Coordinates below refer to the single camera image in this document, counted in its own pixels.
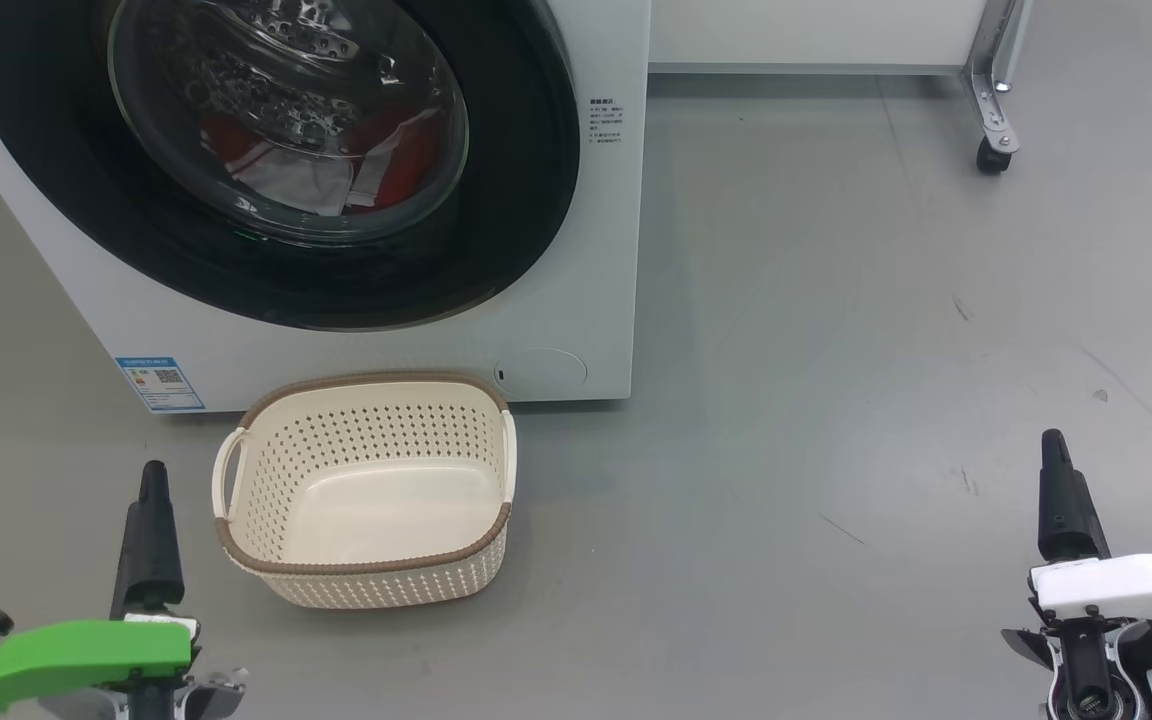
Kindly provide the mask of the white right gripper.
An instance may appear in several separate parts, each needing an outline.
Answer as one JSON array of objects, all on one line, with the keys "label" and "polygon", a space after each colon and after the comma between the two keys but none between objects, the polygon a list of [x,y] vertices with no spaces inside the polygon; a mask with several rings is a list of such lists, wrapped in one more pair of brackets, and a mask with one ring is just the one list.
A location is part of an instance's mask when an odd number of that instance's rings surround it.
[{"label": "white right gripper", "polygon": [[1094,615],[1152,621],[1152,553],[1111,559],[1087,480],[1061,430],[1043,433],[1041,454],[1038,551],[1056,564],[1030,570],[1039,609],[1061,621]]}]

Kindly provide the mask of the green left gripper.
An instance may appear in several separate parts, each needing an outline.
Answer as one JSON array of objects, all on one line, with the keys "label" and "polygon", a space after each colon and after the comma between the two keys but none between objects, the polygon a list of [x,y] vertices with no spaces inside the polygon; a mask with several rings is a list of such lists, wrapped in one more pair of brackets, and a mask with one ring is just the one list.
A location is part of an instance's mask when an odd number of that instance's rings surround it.
[{"label": "green left gripper", "polygon": [[[128,506],[111,617],[169,614],[185,593],[164,462],[147,461]],[[195,661],[197,621],[166,615],[70,620],[0,643],[0,712],[84,689],[126,697],[128,719],[173,719],[174,694]]]}]

